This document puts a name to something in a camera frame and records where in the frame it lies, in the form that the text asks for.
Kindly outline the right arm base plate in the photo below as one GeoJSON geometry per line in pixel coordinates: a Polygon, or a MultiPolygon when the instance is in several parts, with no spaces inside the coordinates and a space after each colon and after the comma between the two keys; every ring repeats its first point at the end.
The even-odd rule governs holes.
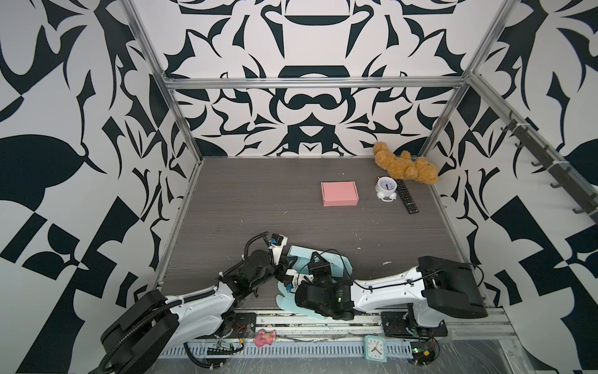
{"type": "Polygon", "coordinates": [[[449,335],[445,322],[437,327],[422,327],[417,324],[411,310],[404,312],[382,312],[380,314],[384,334],[388,338],[427,340],[446,338],[449,335]]]}

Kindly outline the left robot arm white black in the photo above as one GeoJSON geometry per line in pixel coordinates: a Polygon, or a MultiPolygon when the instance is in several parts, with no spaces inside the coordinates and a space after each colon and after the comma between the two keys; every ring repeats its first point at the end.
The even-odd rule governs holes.
{"type": "Polygon", "coordinates": [[[96,373],[143,373],[165,350],[196,338],[225,338],[235,330],[235,309],[264,283],[282,280],[297,257],[256,250],[213,286],[165,297],[154,290],[126,310],[101,336],[105,355],[96,373]]]}

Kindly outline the pink paper box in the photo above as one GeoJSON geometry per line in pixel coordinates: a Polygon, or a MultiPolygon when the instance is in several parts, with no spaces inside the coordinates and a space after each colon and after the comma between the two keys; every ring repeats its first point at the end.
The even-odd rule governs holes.
{"type": "Polygon", "coordinates": [[[353,207],[358,205],[359,195],[355,182],[322,182],[321,192],[324,207],[353,207]]]}

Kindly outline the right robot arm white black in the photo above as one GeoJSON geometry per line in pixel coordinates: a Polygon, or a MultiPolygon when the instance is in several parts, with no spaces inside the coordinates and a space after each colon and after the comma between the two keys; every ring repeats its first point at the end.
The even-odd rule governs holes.
{"type": "Polygon", "coordinates": [[[299,271],[289,270],[286,287],[295,305],[332,319],[352,320],[377,309],[409,305],[419,327],[437,327],[446,317],[487,317],[484,299],[474,276],[478,266],[425,256],[402,273],[370,280],[356,280],[339,253],[340,273],[331,260],[315,252],[299,271]]]}

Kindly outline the light blue paper box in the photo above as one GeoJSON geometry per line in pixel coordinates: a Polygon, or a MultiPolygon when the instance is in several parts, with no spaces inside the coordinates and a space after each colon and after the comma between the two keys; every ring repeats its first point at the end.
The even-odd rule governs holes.
{"type": "MultiPolygon", "coordinates": [[[[297,258],[291,268],[299,274],[308,274],[307,264],[311,260],[311,254],[313,254],[313,252],[322,254],[323,258],[331,263],[333,277],[342,277],[344,275],[344,269],[346,269],[350,275],[353,274],[353,267],[347,257],[340,256],[332,251],[323,252],[320,250],[308,249],[300,246],[291,246],[291,249],[287,254],[289,257],[297,258]]],[[[278,294],[276,297],[277,306],[281,310],[289,313],[308,316],[317,320],[324,320],[325,316],[322,316],[321,314],[318,314],[312,310],[297,306],[294,294],[294,291],[296,290],[295,286],[296,283],[294,283],[294,287],[291,289],[291,291],[288,291],[283,282],[278,282],[277,287],[280,294],[278,294]]]]}

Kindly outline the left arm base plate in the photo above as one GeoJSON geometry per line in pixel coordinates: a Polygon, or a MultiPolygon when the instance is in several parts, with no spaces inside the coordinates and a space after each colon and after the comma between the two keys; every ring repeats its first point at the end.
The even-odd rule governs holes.
{"type": "Polygon", "coordinates": [[[221,315],[221,324],[211,333],[201,333],[193,336],[193,339],[199,338],[234,338],[238,332],[251,330],[255,327],[257,315],[255,313],[235,313],[228,312],[221,315]]]}

